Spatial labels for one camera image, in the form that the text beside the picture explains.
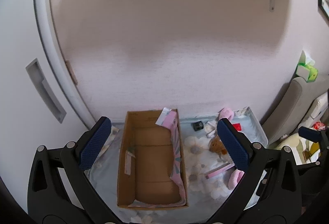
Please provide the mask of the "pink long box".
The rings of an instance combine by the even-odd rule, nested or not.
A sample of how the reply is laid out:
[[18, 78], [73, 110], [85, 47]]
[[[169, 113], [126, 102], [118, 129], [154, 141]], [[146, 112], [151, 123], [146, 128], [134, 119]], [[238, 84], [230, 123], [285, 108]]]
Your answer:
[[216, 177], [217, 175], [222, 174], [223, 172], [233, 168], [234, 166], [235, 166], [234, 163], [229, 163], [226, 166], [223, 166], [221, 168], [216, 168], [216, 169], [206, 173], [205, 178], [210, 179], [210, 178]]

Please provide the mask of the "brown plush toy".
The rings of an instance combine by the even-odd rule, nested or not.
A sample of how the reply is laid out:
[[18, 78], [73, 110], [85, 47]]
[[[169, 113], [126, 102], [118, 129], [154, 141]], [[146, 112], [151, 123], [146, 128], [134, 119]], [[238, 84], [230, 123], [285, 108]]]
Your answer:
[[224, 157], [228, 154], [226, 147], [218, 136], [211, 139], [209, 151], [218, 154], [219, 157]]

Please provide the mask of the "red snack box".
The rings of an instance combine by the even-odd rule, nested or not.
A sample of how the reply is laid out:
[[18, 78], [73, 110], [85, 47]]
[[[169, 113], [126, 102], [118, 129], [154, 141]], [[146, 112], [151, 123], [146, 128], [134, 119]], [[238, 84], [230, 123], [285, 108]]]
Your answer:
[[241, 125], [239, 123], [234, 123], [233, 127], [237, 130], [237, 131], [242, 131]]

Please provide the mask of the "yellow floral pillow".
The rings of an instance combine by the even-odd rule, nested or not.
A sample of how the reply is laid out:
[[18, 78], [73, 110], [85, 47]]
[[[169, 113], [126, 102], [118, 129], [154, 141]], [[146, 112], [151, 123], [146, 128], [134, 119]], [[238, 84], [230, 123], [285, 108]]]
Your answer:
[[295, 163], [299, 166], [317, 162], [320, 157], [320, 145], [310, 140], [302, 138], [295, 133], [282, 141], [275, 149], [281, 150], [283, 147], [290, 147], [294, 155]]

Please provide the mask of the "grey sofa cushion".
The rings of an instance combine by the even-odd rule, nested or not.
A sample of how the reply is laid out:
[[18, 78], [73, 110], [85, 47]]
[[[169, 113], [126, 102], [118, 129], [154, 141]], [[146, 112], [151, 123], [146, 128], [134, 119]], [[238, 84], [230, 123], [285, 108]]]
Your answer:
[[268, 144], [292, 133], [313, 101], [327, 90], [327, 75], [319, 75], [314, 82], [306, 82], [301, 77], [294, 78], [278, 106], [262, 125]]

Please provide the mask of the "floral blue cloth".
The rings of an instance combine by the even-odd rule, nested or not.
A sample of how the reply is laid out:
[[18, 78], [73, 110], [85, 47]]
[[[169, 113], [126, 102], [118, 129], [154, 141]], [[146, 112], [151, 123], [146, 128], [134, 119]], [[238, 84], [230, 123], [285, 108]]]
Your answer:
[[107, 206], [126, 223], [204, 223], [231, 194], [228, 182], [233, 168], [210, 179], [205, 174], [227, 165], [230, 158], [209, 151], [210, 139], [205, 131], [195, 132], [192, 119], [182, 119], [181, 138], [185, 156], [188, 202], [187, 208], [169, 211], [134, 211], [117, 206], [117, 175], [124, 125], [110, 135], [109, 148], [86, 171], [86, 176]]

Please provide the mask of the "green tissue box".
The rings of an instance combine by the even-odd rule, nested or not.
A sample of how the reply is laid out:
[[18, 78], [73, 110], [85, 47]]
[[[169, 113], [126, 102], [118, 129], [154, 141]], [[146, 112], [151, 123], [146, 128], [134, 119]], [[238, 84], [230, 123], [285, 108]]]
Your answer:
[[307, 52], [302, 51], [295, 70], [295, 75], [303, 78], [305, 82], [314, 82], [318, 73], [318, 69], [315, 68], [315, 61]]

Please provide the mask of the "black small cap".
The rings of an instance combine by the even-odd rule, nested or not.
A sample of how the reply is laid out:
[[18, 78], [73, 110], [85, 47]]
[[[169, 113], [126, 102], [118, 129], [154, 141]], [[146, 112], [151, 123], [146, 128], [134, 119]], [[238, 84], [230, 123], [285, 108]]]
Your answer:
[[204, 124], [202, 121], [193, 122], [192, 127], [194, 131], [200, 131], [204, 128]]

